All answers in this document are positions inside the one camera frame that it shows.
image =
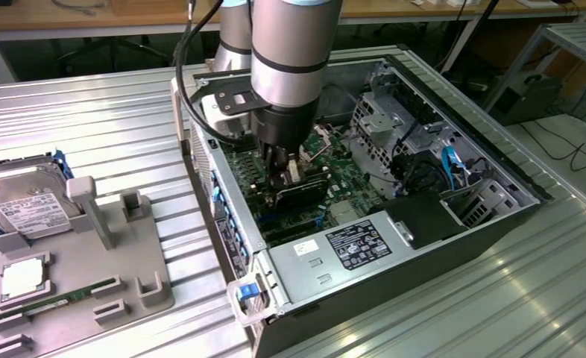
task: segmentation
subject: aluminum profile table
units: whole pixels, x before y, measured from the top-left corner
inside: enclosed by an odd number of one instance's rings
[[[554,201],[472,262],[279,357],[557,357],[586,355],[586,197],[430,67],[392,54],[501,149]],[[189,73],[202,66],[185,67]],[[57,352],[62,357],[249,357],[191,186],[178,159],[170,69],[0,86],[0,158],[67,152],[97,176],[99,202],[130,187],[150,196],[175,305]]]
[[[490,110],[490,108],[493,108],[493,105],[496,104],[504,92],[504,89],[509,85],[510,78],[521,70],[521,67],[529,60],[532,53],[536,51],[541,40],[550,41],[554,46],[568,51],[570,54],[577,56],[577,58],[581,59],[582,62],[586,62],[586,22],[538,26],[513,63],[506,69],[506,72],[501,81],[497,84],[497,87],[493,89],[493,91],[490,91],[484,100],[482,108],[486,112]],[[537,65],[536,69],[542,72],[545,70],[545,67],[548,66],[550,59],[552,56],[546,56],[546,58]]]

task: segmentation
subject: motherboard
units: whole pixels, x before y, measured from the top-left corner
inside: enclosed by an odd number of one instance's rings
[[[317,191],[307,192],[301,203],[294,202],[282,209],[274,204],[285,190],[275,190],[266,184],[266,169],[258,149],[221,147],[251,218],[270,246],[362,217],[369,208],[384,200],[369,184],[369,175],[353,162],[341,137],[330,127],[314,126],[299,148],[298,162],[307,182],[325,190],[318,187]]]

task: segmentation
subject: power supply label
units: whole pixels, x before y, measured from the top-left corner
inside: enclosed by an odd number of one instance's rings
[[[69,224],[66,213],[51,192],[0,203],[0,212],[23,235]]]
[[[369,220],[325,235],[342,267],[353,270],[392,253]]]

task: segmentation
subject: barcode label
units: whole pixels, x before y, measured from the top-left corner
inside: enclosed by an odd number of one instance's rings
[[[0,203],[0,213],[21,234],[69,224],[69,218],[51,192]]]

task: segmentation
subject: metal rack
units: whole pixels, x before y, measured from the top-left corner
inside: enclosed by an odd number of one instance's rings
[[[486,112],[490,110],[490,108],[493,108],[504,89],[509,85],[513,75],[524,66],[541,40],[550,41],[554,46],[572,53],[578,59],[581,59],[582,62],[586,62],[586,23],[541,25],[532,34],[530,40],[526,42],[520,54],[510,64],[510,67],[506,70],[504,78],[497,84],[496,89],[490,91],[484,102],[481,103],[481,108],[484,108]],[[546,58],[537,65],[536,69],[540,72],[544,71],[556,53],[557,51],[553,51],[552,55],[546,56]]]

